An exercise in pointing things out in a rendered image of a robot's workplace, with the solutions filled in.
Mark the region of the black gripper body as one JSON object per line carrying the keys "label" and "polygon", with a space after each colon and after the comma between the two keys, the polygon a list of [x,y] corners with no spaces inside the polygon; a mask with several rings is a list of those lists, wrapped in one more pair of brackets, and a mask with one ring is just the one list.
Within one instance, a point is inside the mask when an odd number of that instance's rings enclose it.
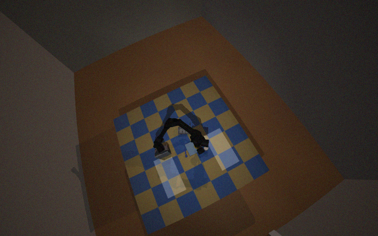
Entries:
{"label": "black gripper body", "polygon": [[198,150],[197,150],[197,152],[198,152],[199,155],[205,152],[204,148],[202,148],[200,145],[195,146],[195,147],[199,147]]}

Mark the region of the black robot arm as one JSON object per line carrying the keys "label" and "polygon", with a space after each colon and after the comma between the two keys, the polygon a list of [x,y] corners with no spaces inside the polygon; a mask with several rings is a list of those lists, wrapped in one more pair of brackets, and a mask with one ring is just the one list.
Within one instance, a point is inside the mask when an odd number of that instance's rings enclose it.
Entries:
{"label": "black robot arm", "polygon": [[195,146],[201,145],[204,147],[208,147],[209,145],[209,140],[206,140],[204,136],[202,136],[201,132],[191,128],[189,125],[187,125],[185,122],[183,122],[181,119],[176,119],[176,118],[169,118],[165,124],[164,128],[161,131],[161,134],[155,139],[153,147],[157,149],[158,153],[162,152],[165,150],[162,142],[163,142],[163,136],[165,135],[166,131],[170,127],[174,126],[180,126],[182,129],[187,131],[189,134],[191,134],[192,139],[191,143],[194,143]]}

